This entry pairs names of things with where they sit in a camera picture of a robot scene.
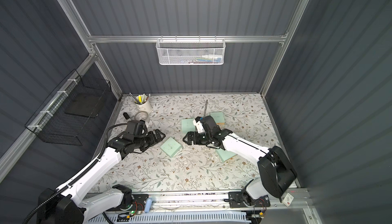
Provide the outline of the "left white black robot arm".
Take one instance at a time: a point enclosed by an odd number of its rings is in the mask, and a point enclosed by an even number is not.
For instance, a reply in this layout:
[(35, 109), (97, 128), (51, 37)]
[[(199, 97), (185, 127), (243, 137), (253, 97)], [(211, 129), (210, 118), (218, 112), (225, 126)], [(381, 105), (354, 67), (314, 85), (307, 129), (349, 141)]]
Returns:
[(23, 223), (27, 224), (35, 216), (38, 224), (84, 224), (112, 208), (132, 209), (136, 205), (132, 190), (120, 184), (83, 201), (98, 180), (125, 157), (131, 153), (141, 154), (166, 137), (158, 129), (148, 131), (144, 120), (131, 120), (124, 125), (125, 131), (107, 140), (101, 152), (75, 176), (55, 190), (48, 188), (42, 192), (37, 207)]

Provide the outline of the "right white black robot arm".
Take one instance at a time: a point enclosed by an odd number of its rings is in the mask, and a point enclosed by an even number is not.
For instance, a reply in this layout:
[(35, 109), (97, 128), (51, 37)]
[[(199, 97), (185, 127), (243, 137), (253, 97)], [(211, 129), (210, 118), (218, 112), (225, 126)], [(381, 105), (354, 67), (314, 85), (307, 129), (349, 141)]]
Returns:
[(241, 191), (241, 199), (246, 206), (254, 206), (265, 196), (282, 200), (283, 194), (296, 180), (298, 174), (282, 148), (260, 146), (231, 130), (222, 130), (211, 116), (197, 117), (193, 124), (196, 130), (187, 132), (183, 137), (186, 144), (226, 150), (257, 166), (259, 177), (251, 180)]

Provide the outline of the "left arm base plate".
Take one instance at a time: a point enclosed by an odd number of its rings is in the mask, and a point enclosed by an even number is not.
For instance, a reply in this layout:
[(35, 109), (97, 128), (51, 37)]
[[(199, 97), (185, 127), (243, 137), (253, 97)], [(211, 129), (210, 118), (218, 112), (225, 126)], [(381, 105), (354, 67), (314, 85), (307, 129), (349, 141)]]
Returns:
[(108, 211), (144, 211), (148, 194), (126, 194), (120, 205)]

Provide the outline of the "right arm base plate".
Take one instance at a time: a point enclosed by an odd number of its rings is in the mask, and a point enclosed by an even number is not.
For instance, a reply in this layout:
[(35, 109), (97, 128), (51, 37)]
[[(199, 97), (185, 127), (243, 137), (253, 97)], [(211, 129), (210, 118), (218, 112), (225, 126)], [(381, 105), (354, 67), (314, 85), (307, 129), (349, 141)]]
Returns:
[(241, 191), (228, 192), (228, 198), (224, 199), (224, 202), (228, 203), (230, 208), (267, 208), (271, 206), (268, 195), (253, 199)]

